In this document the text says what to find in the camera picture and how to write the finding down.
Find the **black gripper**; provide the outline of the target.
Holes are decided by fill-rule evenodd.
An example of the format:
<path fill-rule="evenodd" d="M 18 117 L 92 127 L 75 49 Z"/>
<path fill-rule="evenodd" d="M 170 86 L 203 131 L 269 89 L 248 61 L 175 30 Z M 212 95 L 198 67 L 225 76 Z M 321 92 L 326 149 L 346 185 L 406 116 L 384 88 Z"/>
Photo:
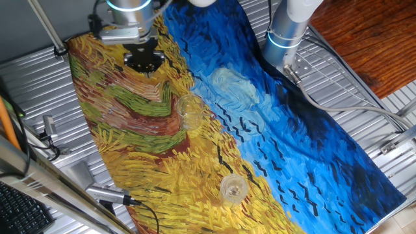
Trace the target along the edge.
<path fill-rule="evenodd" d="M 150 38 L 143 44 L 129 44 L 130 53 L 123 54 L 125 66 L 135 70 L 152 70 L 157 71 L 165 61 L 165 54 L 162 51 L 156 51 L 158 39 Z"/>

